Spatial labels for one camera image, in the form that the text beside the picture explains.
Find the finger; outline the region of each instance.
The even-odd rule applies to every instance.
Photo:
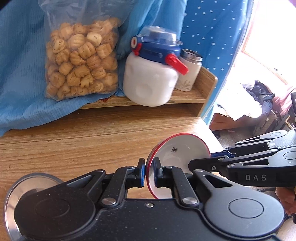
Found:
[[[295,199],[295,193],[287,188],[276,188],[276,194],[280,200],[284,200],[288,203],[293,203]]]
[[[281,200],[281,204],[287,213],[296,213],[296,201],[295,203],[291,204],[286,202],[285,200]]]

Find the clear plastic cap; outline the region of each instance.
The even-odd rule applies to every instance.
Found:
[[[171,30],[158,26],[145,26],[138,37],[144,37],[143,42],[160,43],[165,45],[179,45],[181,42],[177,40],[177,34]]]

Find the wooden desk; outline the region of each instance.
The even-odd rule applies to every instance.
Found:
[[[111,173],[136,165],[160,140],[179,132],[200,136],[211,152],[222,150],[206,124],[179,104],[78,110],[43,126],[11,130],[0,138],[1,212],[8,189],[26,174],[45,172],[66,181],[95,169]],[[147,186],[132,188],[128,196],[152,198]],[[9,241],[3,215],[0,240]]]

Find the clear plastic bag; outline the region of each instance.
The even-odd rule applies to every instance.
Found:
[[[117,90],[117,28],[135,1],[38,0],[46,13],[46,97],[63,100]]]

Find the blue curtain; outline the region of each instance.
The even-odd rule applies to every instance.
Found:
[[[218,77],[218,83],[202,112],[207,124],[232,62],[245,35],[253,0],[188,0],[183,22],[183,47],[197,51],[203,66]]]

